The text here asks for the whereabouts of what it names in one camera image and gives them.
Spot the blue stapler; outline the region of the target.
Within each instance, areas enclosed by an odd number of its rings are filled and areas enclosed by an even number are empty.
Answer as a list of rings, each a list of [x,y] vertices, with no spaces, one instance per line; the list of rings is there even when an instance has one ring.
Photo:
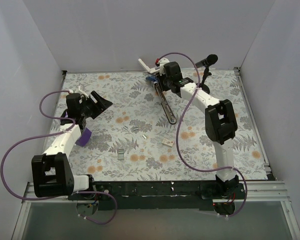
[[[149,76],[147,76],[145,79],[146,79],[147,81],[151,82],[153,85],[159,83],[159,82],[158,82],[158,79],[157,79],[155,76],[153,76],[153,75],[149,75]]]

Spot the purple stapler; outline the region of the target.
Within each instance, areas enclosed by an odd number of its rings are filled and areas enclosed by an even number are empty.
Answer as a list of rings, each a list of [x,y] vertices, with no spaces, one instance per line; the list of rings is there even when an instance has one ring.
[[[80,147],[84,147],[91,135],[92,132],[87,128],[87,116],[84,114],[81,114],[81,116],[69,116],[68,110],[64,110],[62,115],[60,116],[61,118],[70,118],[75,120],[75,123],[79,126],[80,131],[81,131],[81,136],[80,138],[75,142],[76,145],[79,145]]]

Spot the grey staple strip stack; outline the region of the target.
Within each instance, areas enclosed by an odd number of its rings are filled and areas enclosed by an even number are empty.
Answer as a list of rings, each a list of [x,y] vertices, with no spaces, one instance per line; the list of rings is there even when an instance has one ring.
[[[125,159],[125,150],[124,149],[117,150],[117,159],[120,161]]]

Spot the white stapler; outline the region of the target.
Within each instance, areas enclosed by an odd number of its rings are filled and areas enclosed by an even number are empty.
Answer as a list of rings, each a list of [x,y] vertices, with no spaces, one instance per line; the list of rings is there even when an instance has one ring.
[[[138,63],[149,74],[157,74],[157,73],[160,72],[160,67],[159,66],[155,66],[155,67],[150,68],[147,64],[145,64],[145,62],[141,58],[138,59]]]

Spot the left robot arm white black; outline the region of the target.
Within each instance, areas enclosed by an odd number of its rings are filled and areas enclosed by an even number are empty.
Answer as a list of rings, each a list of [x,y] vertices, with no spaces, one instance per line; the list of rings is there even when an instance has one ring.
[[[74,175],[69,156],[75,145],[85,146],[92,132],[86,127],[87,119],[95,119],[113,103],[95,91],[86,95],[82,91],[66,96],[67,108],[60,116],[60,134],[41,154],[31,160],[33,186],[38,198],[79,194],[85,200],[96,196],[96,187],[89,174]]]

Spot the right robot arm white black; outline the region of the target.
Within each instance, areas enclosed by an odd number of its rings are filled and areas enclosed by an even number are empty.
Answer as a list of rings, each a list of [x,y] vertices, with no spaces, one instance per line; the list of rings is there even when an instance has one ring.
[[[195,83],[190,78],[184,78],[180,66],[167,58],[157,59],[156,77],[165,91],[171,91],[180,98],[187,100],[204,113],[205,132],[212,141],[218,170],[215,174],[215,191],[222,199],[227,199],[235,192],[239,177],[234,166],[233,139],[238,129],[233,105],[230,100],[219,100],[210,95],[205,80],[210,73],[210,66],[218,61],[218,56],[210,54],[197,62],[195,67],[204,67],[202,79]]]

